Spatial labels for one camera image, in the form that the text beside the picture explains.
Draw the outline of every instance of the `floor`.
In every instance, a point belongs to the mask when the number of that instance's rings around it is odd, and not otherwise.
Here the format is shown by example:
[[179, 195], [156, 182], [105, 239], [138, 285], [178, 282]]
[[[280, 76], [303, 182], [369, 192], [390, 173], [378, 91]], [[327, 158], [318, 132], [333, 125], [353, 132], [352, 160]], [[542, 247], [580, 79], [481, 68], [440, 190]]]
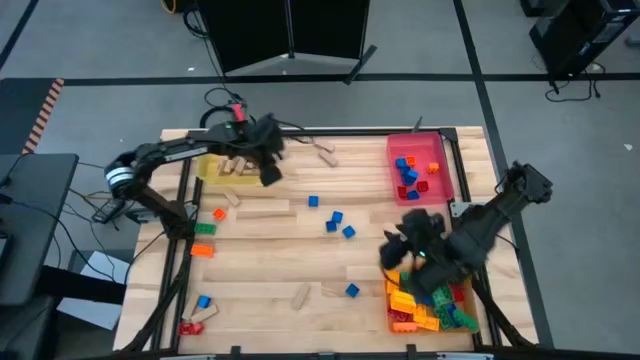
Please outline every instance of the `floor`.
[[[202, 79], [215, 72], [202, 41], [184, 29], [180, 16], [148, 1], [33, 1], [37, 5], [0, 78], [67, 80], [39, 152], [73, 152], [82, 161], [105, 164], [120, 152], [157, 140], [163, 128], [197, 126], [207, 109], [203, 94], [212, 87]], [[419, 116], [424, 116], [423, 125], [485, 126], [491, 130], [497, 160], [530, 162], [554, 182], [552, 201], [523, 214], [554, 346], [640, 353], [640, 288], [634, 286], [640, 270], [640, 243], [635, 241], [640, 225], [633, 210], [640, 202], [633, 190], [640, 176], [640, 144], [635, 141], [640, 82], [600, 81], [602, 98], [555, 104], [544, 99], [546, 82], [514, 77], [484, 83], [489, 101], [481, 102], [456, 17], [457, 1], [372, 0], [366, 42], [379, 50], [363, 71], [449, 74], [455, 81], [252, 83], [229, 88], [248, 100], [254, 114], [273, 112], [303, 126], [412, 125]], [[28, 3], [0, 3], [0, 46]], [[518, 1], [461, 3], [482, 74], [543, 73], [527, 36], [535, 20], [524, 17]], [[640, 23], [599, 57], [609, 73], [640, 73], [640, 49], [624, 45], [632, 33], [640, 33]], [[248, 75], [283, 71], [345, 73], [348, 67], [283, 60]], [[174, 81], [182, 77], [187, 79]], [[137, 84], [124, 84], [127, 78]], [[575, 82], [562, 95], [583, 96], [586, 91], [585, 82]], [[215, 101], [223, 101], [218, 96]], [[101, 171], [80, 167], [73, 187], [80, 192], [104, 190]], [[69, 201], [89, 214], [77, 199]], [[81, 249], [98, 248], [85, 223], [66, 215], [62, 220]], [[126, 220], [119, 225], [119, 232], [97, 227], [98, 236], [109, 250], [132, 252], [137, 227]], [[70, 245], [61, 245], [63, 263], [68, 262]], [[52, 250], [47, 261], [54, 263], [56, 256]], [[86, 328], [73, 334], [63, 335], [60, 358], [110, 349], [109, 334], [92, 334]]]

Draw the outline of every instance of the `wooden table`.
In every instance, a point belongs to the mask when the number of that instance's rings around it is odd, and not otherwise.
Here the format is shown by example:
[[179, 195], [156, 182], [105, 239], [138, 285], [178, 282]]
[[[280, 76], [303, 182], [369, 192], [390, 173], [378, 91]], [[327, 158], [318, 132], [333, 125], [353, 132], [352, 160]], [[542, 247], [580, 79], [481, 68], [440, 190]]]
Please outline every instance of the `wooden table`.
[[[458, 127], [461, 155], [472, 201], [493, 197], [496, 176], [481, 127]], [[165, 130], [162, 139], [184, 136], [187, 130]], [[215, 236], [198, 236], [196, 243], [214, 244], [213, 259], [193, 258], [189, 294], [213, 298], [219, 313], [206, 320], [205, 332], [180, 340], [180, 353], [229, 353], [232, 345], [243, 353], [390, 352], [470, 350], [469, 334], [395, 335], [388, 331], [382, 276], [377, 266], [383, 229], [398, 223], [408, 208], [393, 201], [386, 160], [386, 137], [323, 138], [336, 145], [337, 168], [327, 167], [316, 150], [287, 143], [279, 163], [284, 179], [263, 188], [230, 186], [242, 200], [233, 208], [222, 196], [223, 187], [205, 185], [199, 221], [212, 222], [215, 208], [228, 211]], [[460, 189], [451, 147], [445, 145], [449, 171], [460, 201]], [[175, 199], [180, 163], [158, 169], [151, 186]], [[187, 199], [193, 191], [192, 170]], [[319, 208], [309, 208], [309, 195], [320, 197]], [[447, 214], [446, 205], [429, 211]], [[344, 224], [356, 229], [345, 240], [340, 232], [326, 233], [325, 221], [334, 210], [344, 213]], [[159, 223], [143, 225], [136, 253], [161, 231]], [[510, 238], [510, 231], [502, 235]], [[182, 253], [182, 244], [177, 254]], [[167, 239], [160, 238], [134, 264], [125, 296], [114, 349], [126, 345], [156, 305]], [[176, 256], [176, 270], [180, 255]], [[507, 317], [531, 341], [537, 341], [518, 261], [511, 245], [497, 240], [487, 262], [491, 290]], [[303, 283], [311, 284], [301, 310], [291, 298]], [[349, 298], [350, 282], [361, 291]], [[475, 299], [485, 344], [490, 344], [484, 310]], [[167, 311], [162, 346], [169, 346], [174, 305]]]

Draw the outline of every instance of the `red block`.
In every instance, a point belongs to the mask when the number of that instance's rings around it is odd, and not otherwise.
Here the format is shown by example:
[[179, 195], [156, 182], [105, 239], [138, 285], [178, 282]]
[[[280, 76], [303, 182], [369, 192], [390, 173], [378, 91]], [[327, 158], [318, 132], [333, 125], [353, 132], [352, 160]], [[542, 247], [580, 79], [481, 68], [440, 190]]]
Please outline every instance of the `red block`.
[[419, 192], [429, 191], [429, 183], [426, 181], [418, 181], [417, 187]]
[[406, 186], [398, 186], [398, 196], [402, 199], [407, 198], [407, 187]]

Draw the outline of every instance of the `pink tray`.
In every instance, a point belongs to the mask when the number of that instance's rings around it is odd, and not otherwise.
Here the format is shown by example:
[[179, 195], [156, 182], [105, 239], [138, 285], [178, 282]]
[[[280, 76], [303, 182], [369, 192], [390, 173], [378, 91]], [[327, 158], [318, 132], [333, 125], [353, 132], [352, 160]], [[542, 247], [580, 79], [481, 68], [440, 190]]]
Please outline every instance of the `pink tray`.
[[[413, 170], [419, 176], [416, 182], [407, 186], [407, 192], [416, 190], [418, 181], [429, 182], [429, 191], [421, 192], [417, 200], [401, 199], [398, 194], [398, 186], [404, 186], [402, 175], [396, 167], [396, 159], [413, 156], [416, 165]], [[443, 204], [453, 198], [453, 185], [449, 176], [447, 158], [442, 146], [442, 138], [437, 132], [424, 132], [416, 134], [389, 135], [387, 137], [387, 159], [391, 169], [391, 182], [393, 183], [393, 195], [400, 206], [434, 205]], [[440, 170], [435, 174], [427, 173], [429, 163], [436, 162]]]

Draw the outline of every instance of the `cable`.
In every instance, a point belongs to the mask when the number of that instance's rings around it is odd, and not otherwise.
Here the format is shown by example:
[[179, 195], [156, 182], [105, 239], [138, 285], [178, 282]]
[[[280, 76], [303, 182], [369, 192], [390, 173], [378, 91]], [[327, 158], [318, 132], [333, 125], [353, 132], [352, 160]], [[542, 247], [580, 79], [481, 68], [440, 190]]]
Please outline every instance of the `cable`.
[[89, 260], [87, 260], [87, 258], [85, 258], [84, 255], [82, 255], [82, 253], [80, 252], [80, 249], [78, 249], [78, 247], [76, 246], [76, 243], [73, 241], [73, 238], [71, 237], [71, 234], [69, 233], [69, 229], [67, 229], [67, 226], [62, 221], [60, 221], [59, 218], [57, 218], [55, 215], [53, 215], [52, 213], [48, 212], [47, 210], [44, 210], [44, 209], [39, 208], [37, 206], [31, 206], [29, 204], [25, 204], [25, 203], [20, 202], [20, 201], [14, 201], [14, 202], [12, 202], [12, 204], [19, 205], [19, 206], [22, 206], [22, 207], [25, 207], [27, 209], [31, 209], [31, 210], [34, 210], [34, 211], [38, 211], [40, 213], [43, 213], [43, 214], [48, 215], [49, 217], [51, 217], [53, 220], [55, 220], [58, 224], [60, 224], [62, 226], [62, 229], [64, 229], [64, 232], [67, 234], [67, 237], [69, 238], [69, 242], [71, 242], [71, 245], [76, 250], [78, 255], [82, 258], [82, 260], [85, 262], [85, 264], [87, 264], [87, 266], [89, 266], [91, 269], [93, 269], [93, 271], [97, 272], [98, 274], [102, 274], [102, 275], [106, 276], [107, 278], [111, 279], [111, 281], [116, 282], [115, 279], [113, 279], [111, 276], [103, 273], [102, 271], [99, 271], [98, 269], [94, 268], [91, 264], [89, 264]]

